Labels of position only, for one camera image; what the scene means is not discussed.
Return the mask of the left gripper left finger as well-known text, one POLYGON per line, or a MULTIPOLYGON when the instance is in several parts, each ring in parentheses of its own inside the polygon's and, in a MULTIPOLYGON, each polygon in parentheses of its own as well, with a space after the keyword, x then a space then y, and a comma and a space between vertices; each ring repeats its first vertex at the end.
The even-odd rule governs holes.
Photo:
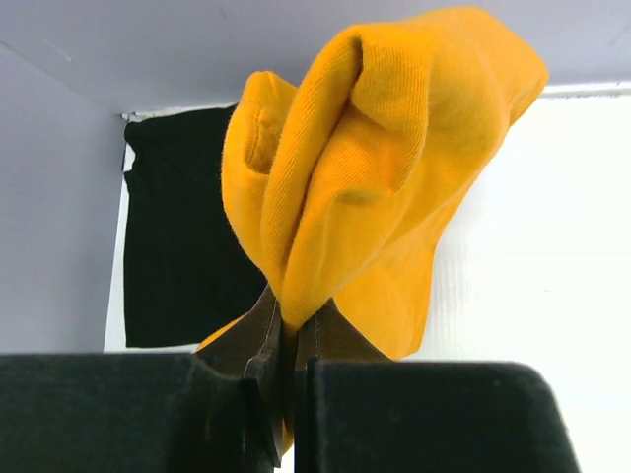
POLYGON ((194 353, 5 355, 5 472, 271 472, 280 328, 265 290, 194 353))

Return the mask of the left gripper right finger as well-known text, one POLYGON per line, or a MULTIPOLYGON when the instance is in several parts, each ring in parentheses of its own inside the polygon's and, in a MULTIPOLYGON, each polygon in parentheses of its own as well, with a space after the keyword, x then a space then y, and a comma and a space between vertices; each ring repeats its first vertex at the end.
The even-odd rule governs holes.
POLYGON ((515 363, 395 362, 326 304, 294 371, 299 472, 575 472, 553 392, 515 363))

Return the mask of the orange t shirt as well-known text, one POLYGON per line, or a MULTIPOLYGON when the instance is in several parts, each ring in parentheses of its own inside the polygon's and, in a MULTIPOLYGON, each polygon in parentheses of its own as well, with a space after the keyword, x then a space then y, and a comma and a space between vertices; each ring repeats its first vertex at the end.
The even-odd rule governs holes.
POLYGON ((334 301, 387 357, 416 352, 439 240, 547 80, 535 50, 475 7, 349 27, 299 85, 250 75, 223 207, 287 331, 334 301))

